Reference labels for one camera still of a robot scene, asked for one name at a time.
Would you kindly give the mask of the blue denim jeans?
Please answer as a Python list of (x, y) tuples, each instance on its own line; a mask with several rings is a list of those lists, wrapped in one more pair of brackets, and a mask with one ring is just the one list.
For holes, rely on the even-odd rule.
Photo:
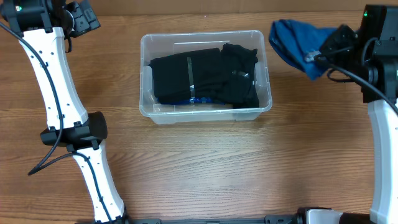
[(279, 57), (290, 66), (307, 74), (311, 80), (321, 77), (326, 68), (306, 61), (309, 53), (317, 52), (336, 29), (317, 28), (312, 24), (281, 19), (272, 23), (269, 43)]

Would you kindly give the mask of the blue green sequin cloth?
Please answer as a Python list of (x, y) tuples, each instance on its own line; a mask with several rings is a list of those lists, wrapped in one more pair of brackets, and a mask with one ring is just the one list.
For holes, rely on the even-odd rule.
[(220, 100), (214, 100), (211, 98), (190, 98), (187, 100), (173, 100), (173, 99), (165, 99), (165, 98), (158, 98), (159, 103), (164, 105), (189, 105), (194, 103), (199, 104), (217, 104), (217, 105), (225, 105), (224, 102)]

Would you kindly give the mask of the black cloth with tape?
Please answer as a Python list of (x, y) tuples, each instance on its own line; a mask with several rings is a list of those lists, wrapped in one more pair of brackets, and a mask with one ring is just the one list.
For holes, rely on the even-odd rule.
[(234, 109), (244, 109), (244, 108), (258, 108), (259, 98), (257, 96), (257, 91), (255, 85), (251, 85), (247, 95), (244, 97), (242, 103), (234, 104)]

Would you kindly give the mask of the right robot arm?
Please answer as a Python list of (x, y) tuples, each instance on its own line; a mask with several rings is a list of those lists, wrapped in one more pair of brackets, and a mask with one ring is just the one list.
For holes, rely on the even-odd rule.
[(339, 71), (359, 85), (374, 138), (374, 195), (369, 215), (303, 208), (296, 223), (397, 223), (397, 6), (367, 5), (361, 26), (318, 29), (285, 21), (280, 39), (311, 79)]

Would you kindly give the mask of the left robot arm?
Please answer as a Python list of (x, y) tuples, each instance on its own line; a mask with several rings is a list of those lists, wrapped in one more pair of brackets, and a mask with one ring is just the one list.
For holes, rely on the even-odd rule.
[(51, 147), (29, 172), (36, 174), (62, 160), (50, 160), (57, 147), (78, 164), (94, 209), (95, 223), (130, 223), (106, 157), (108, 136), (103, 113), (88, 113), (76, 91), (67, 54), (72, 39), (100, 27), (88, 1), (3, 0), (1, 27), (24, 48), (38, 81), (47, 114), (40, 138)]

